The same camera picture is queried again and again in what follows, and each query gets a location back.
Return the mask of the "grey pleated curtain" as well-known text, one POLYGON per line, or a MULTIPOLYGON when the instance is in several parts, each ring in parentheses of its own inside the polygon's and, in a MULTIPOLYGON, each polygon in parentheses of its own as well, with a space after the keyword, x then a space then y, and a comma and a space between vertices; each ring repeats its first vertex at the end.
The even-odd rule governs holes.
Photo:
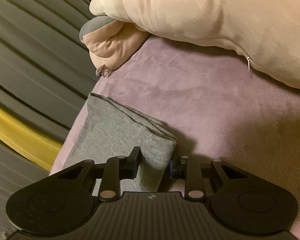
MULTIPOLYGON (((79 40, 90 1, 0 0, 0 107, 62 144, 98 80, 79 40)), ((0 140, 0 231, 8 198, 48 174, 0 140)))

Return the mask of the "grey sweatpants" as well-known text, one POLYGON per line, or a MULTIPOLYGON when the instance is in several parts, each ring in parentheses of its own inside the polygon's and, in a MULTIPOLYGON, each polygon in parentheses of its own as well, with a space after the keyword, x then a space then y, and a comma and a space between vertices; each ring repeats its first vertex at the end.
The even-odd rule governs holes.
POLYGON ((129 156, 139 146, 142 160, 138 174, 133 180, 123 180, 121 190, 157 191, 177 144, 175 136, 159 120, 102 95, 91 93, 87 110, 63 167, 85 159, 105 163, 111 157, 129 156))

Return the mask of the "lilac plush bed blanket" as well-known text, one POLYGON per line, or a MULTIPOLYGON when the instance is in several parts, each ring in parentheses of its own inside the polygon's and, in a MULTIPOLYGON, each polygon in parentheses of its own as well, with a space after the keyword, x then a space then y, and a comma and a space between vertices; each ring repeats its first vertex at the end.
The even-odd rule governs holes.
POLYGON ((290 191, 300 239, 300 90, 233 51, 151 37, 93 92, 160 120, 178 153, 222 159, 290 191))

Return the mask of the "cream plush toy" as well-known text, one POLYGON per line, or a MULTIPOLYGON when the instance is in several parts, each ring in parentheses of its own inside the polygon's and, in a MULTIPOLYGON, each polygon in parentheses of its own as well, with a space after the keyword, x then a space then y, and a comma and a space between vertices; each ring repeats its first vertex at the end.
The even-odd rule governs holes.
POLYGON ((159 37, 234 50, 249 68, 300 89, 300 0, 91 0, 89 9, 159 37))

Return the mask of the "yellow curtain panel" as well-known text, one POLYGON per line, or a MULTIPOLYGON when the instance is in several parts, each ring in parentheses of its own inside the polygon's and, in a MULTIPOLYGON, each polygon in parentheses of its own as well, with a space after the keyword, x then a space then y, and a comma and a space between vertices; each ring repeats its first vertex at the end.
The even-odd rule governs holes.
POLYGON ((51 171, 62 148, 62 143, 32 129, 1 107, 0 140, 47 171, 51 171))

